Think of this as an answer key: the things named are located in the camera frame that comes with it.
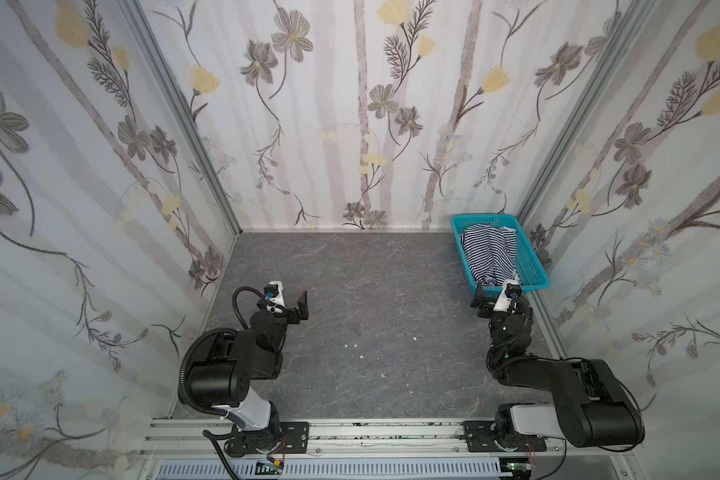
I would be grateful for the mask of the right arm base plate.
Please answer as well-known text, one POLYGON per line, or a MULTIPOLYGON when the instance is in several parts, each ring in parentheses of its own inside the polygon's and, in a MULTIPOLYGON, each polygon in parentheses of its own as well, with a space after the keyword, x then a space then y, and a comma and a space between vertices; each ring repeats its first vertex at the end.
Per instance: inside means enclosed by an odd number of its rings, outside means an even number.
POLYGON ((498 431, 493 421, 469 420, 462 423, 467 450, 470 453, 538 453, 546 452, 546 442, 538 436, 498 431))

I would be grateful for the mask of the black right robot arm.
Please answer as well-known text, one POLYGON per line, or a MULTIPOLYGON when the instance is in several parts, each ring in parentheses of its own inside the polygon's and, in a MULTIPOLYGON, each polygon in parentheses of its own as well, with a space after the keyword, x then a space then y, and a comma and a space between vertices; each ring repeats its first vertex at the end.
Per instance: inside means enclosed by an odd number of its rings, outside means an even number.
POLYGON ((505 282, 498 294, 478 286, 471 307, 489 321, 485 364, 494 380, 552 398, 550 404, 500 405, 492 426, 498 445, 513 448, 534 438, 553 438, 577 448, 621 453, 643 442, 642 412, 605 361, 528 351, 534 311, 517 282, 505 282))

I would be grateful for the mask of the blue white striped tank top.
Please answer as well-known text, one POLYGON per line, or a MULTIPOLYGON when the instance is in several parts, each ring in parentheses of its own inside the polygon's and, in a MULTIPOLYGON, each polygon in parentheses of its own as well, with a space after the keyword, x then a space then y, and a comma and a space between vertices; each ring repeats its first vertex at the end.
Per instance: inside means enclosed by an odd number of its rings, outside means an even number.
POLYGON ((519 280, 515 229, 476 224, 468 226, 461 239, 469 272, 478 285, 502 287, 506 280, 519 280))

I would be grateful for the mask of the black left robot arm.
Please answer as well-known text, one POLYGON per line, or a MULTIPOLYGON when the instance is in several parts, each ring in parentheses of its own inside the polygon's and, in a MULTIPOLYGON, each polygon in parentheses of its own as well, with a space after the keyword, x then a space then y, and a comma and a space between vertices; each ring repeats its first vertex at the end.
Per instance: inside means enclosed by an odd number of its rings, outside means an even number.
POLYGON ((228 433, 203 432, 222 459, 280 453, 286 433, 277 407, 251 383, 280 375, 288 327, 309 319, 308 292, 289 307, 280 281, 263 290, 241 286, 232 293, 231 306, 241 327, 208 330, 194 340, 180 364, 178 398, 231 423, 228 433))

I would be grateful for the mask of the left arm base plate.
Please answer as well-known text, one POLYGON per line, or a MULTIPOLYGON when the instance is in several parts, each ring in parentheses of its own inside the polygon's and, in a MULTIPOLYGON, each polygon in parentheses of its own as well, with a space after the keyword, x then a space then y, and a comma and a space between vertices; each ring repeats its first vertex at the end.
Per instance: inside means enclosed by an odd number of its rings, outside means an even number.
POLYGON ((243 431, 226 440, 223 451, 232 458, 253 454, 305 454, 309 430, 308 422, 284 422, 266 430, 243 431))

